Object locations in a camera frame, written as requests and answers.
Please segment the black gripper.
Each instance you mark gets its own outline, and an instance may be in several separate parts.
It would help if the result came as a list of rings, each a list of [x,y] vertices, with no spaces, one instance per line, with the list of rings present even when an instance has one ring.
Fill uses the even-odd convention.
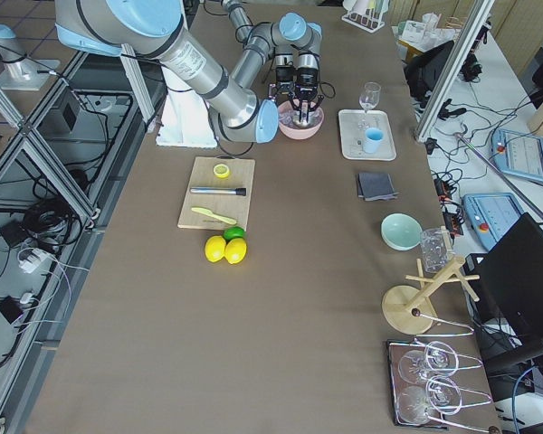
[[[319,107],[321,103],[322,96],[319,95],[319,70],[308,67],[298,68],[294,91],[291,95],[291,105],[295,111],[295,119],[297,121],[303,120],[303,123],[309,123],[310,112],[313,113],[313,109]]]

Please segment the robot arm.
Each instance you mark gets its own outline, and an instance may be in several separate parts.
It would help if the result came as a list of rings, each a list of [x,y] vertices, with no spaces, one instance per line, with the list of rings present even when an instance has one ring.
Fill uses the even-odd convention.
[[[221,6],[233,25],[236,41],[240,42],[244,49],[251,47],[255,25],[245,12],[242,2],[238,0],[223,0]]]
[[[140,59],[175,73],[209,105],[214,132],[228,142],[268,143],[279,126],[275,102],[260,99],[251,85],[267,61],[298,54],[296,64],[279,64],[279,87],[287,92],[298,123],[310,124],[319,94],[321,27],[295,13],[276,23],[251,24],[242,4],[223,1],[223,9],[243,44],[243,53],[227,71],[184,27],[177,1],[58,1],[58,39],[74,50],[119,57],[130,45]]]

